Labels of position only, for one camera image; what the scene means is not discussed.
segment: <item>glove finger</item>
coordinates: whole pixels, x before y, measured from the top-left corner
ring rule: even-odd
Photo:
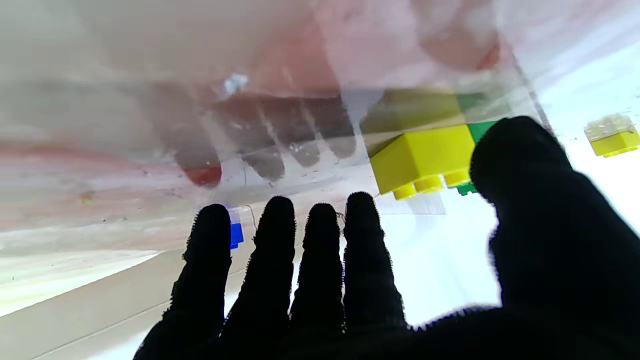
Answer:
[[[385,233],[373,198],[364,192],[347,200],[344,237],[346,330],[406,327],[402,296],[394,284]]]
[[[220,333],[231,265],[230,239],[231,223],[225,207],[214,204],[202,209],[182,256],[186,264],[173,284],[171,306],[149,332],[135,359],[178,358]]]
[[[260,339],[282,337],[289,322],[296,223],[293,204],[274,197],[264,209],[244,284],[229,312],[221,337]]]
[[[309,213],[298,289],[291,306],[290,328],[337,334],[342,331],[342,263],[337,215],[329,204]]]

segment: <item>lego stud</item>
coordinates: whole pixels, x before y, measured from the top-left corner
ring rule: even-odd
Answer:
[[[447,182],[449,188],[455,188],[456,186],[464,185],[471,181],[469,177],[469,169],[451,172],[444,175],[444,181]]]
[[[444,189],[440,176],[429,176],[414,183],[415,189],[421,193],[436,193]]]
[[[413,184],[402,185],[394,190],[394,196],[396,197],[396,200],[404,200],[415,196],[415,188],[413,187]]]

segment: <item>clear plastic surface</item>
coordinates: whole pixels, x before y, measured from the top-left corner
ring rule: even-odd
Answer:
[[[639,7],[3,1],[0,249],[177,249],[203,205],[274,194],[303,223],[315,202],[377,194],[369,156],[405,131],[635,122]]]

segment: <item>yellow lego brick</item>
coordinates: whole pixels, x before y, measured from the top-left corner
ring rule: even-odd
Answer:
[[[466,125],[406,133],[371,159],[380,193],[397,200],[416,192],[450,188],[470,181],[469,163],[475,143]]]
[[[638,145],[640,145],[640,135],[635,129],[591,142],[591,147],[596,155],[605,158],[637,150]]]

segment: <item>fingertip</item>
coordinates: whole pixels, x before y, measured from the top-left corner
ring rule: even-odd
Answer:
[[[265,239],[270,247],[293,248],[296,236],[296,214],[293,203],[286,197],[275,196],[269,200],[260,217],[254,242],[256,246]]]
[[[293,215],[294,208],[291,200],[284,196],[274,196],[264,208],[264,213],[280,213],[282,216]]]
[[[340,228],[338,227],[338,216],[333,206],[329,204],[316,204],[309,211],[307,227],[305,229],[305,243],[315,243],[316,238],[323,238],[321,241],[329,242],[328,239],[335,238],[339,241]]]
[[[211,204],[207,205],[200,210],[200,212],[196,216],[196,225],[197,224],[210,224],[211,222],[217,224],[227,224],[231,223],[229,219],[229,212],[224,205],[221,204]]]
[[[311,217],[337,218],[336,216],[337,215],[333,206],[325,203],[316,204],[309,211],[309,218]]]
[[[380,227],[380,216],[373,197],[365,192],[352,193],[347,199],[346,224]]]

